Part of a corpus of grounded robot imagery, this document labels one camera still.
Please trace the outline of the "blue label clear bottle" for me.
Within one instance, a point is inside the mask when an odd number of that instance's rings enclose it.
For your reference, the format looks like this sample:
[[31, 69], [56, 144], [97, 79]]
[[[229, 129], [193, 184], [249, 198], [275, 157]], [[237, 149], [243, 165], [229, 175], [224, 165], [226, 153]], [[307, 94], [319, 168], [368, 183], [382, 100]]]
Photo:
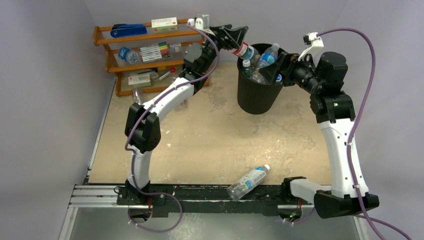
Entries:
[[251, 75], [252, 81], [264, 85], [269, 84], [265, 77], [259, 72], [259, 70], [273, 64], [277, 60], [279, 48], [280, 45], [278, 43], [274, 43], [271, 47], [268, 47], [264, 51], [255, 66], [254, 72]]

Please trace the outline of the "dark green label water bottle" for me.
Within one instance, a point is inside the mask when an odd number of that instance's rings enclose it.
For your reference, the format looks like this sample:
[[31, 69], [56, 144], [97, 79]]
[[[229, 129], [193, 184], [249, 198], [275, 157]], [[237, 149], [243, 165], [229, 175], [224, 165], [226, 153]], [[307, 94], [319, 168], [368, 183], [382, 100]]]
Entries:
[[250, 60], [249, 59], [244, 59], [242, 61], [242, 73], [246, 77], [250, 78], [253, 72], [254, 72], [254, 69], [253, 69], [253, 67], [251, 65]]

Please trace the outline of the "black ribbed waste bin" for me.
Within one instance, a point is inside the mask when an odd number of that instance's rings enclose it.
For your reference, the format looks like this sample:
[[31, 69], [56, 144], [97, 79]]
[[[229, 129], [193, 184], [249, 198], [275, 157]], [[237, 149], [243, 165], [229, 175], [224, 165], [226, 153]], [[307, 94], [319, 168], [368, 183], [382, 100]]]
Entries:
[[237, 60], [237, 103], [243, 111], [252, 115], [261, 115], [272, 107], [283, 88], [283, 82], [277, 82], [277, 78], [280, 75], [279, 67], [283, 63], [285, 53], [282, 48], [279, 48], [275, 63], [259, 70], [267, 84], [258, 83], [248, 78], [243, 73], [242, 59]]

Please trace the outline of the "wooden three-tier shelf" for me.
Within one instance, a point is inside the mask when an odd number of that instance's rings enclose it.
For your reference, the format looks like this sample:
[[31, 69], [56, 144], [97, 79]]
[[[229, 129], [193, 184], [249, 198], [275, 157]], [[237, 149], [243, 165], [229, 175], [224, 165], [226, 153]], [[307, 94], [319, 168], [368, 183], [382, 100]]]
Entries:
[[172, 83], [171, 74], [184, 63], [184, 55], [197, 32], [187, 28], [186, 19], [153, 19], [145, 24], [95, 26], [93, 43], [106, 52], [105, 70], [115, 75], [115, 94], [129, 96], [161, 92]]

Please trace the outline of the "white label clear bottle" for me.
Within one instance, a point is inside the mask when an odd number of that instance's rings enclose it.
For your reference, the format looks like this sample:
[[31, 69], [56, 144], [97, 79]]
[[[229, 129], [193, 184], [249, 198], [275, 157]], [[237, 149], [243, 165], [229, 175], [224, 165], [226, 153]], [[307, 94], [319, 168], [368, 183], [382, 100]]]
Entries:
[[257, 166], [252, 169], [243, 175], [236, 183], [230, 185], [226, 189], [229, 197], [233, 201], [239, 201], [242, 197], [261, 184], [270, 170], [271, 167], [268, 164]]

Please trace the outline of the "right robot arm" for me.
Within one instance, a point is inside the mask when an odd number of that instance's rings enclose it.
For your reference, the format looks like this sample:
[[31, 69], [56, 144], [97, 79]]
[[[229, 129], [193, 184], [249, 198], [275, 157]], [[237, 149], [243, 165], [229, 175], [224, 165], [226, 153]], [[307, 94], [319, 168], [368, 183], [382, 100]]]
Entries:
[[310, 108], [325, 139], [332, 182], [324, 186], [303, 176], [286, 177], [280, 196], [288, 204], [298, 199], [313, 204], [323, 219], [362, 214], [380, 205], [379, 197], [369, 192], [358, 160], [353, 137], [357, 117], [352, 98], [342, 89], [347, 71], [347, 60], [340, 53], [325, 52], [313, 66], [284, 50], [275, 63], [261, 70], [267, 79], [281, 75], [282, 86], [296, 85], [309, 94]]

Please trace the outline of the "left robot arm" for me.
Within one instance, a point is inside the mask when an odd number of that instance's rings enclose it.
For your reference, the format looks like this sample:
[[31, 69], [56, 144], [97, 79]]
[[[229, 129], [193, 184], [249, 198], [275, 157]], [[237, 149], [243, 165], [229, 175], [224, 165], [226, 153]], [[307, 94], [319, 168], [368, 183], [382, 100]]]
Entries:
[[179, 104], [194, 96], [217, 68], [220, 50], [237, 50], [242, 46], [248, 26], [210, 27], [194, 31], [204, 36], [205, 42], [190, 44], [184, 53], [183, 70], [178, 78], [155, 98], [143, 104], [133, 103], [128, 110], [124, 148], [132, 153], [130, 174], [125, 182], [129, 197], [138, 205], [146, 203], [149, 168], [153, 150], [161, 140], [161, 121]]

